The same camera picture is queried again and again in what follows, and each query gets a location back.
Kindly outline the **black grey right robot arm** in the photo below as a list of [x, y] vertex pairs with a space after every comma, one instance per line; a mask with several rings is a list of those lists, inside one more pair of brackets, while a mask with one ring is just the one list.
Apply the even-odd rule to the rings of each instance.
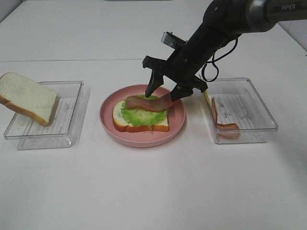
[[246, 33], [261, 33], [280, 21], [304, 20], [305, 0], [213, 0], [201, 25], [188, 41], [166, 33], [163, 43], [174, 49], [167, 60], [146, 56], [144, 68], [152, 70], [145, 91], [149, 97], [164, 83], [166, 76], [176, 83], [172, 101], [191, 96], [193, 89], [207, 90], [207, 83], [196, 77], [216, 51]]

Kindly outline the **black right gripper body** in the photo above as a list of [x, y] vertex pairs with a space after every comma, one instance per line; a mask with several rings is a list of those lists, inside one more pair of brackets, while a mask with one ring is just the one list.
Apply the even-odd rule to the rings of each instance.
[[206, 89], [206, 83], [197, 80], [195, 74], [227, 43], [228, 37], [225, 34], [202, 24], [183, 47], [174, 49], [168, 59], [146, 56], [142, 65], [167, 76], [178, 85], [203, 91]]

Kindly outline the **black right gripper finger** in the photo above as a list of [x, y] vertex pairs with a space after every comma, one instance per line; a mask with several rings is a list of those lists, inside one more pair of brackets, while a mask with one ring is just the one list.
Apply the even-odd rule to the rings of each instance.
[[150, 81], [145, 91], [145, 96], [150, 97], [152, 93], [164, 84], [164, 76], [159, 72], [152, 70]]
[[172, 102], [175, 102], [181, 98], [191, 96], [193, 94], [193, 88], [188, 86], [176, 85], [170, 92]]

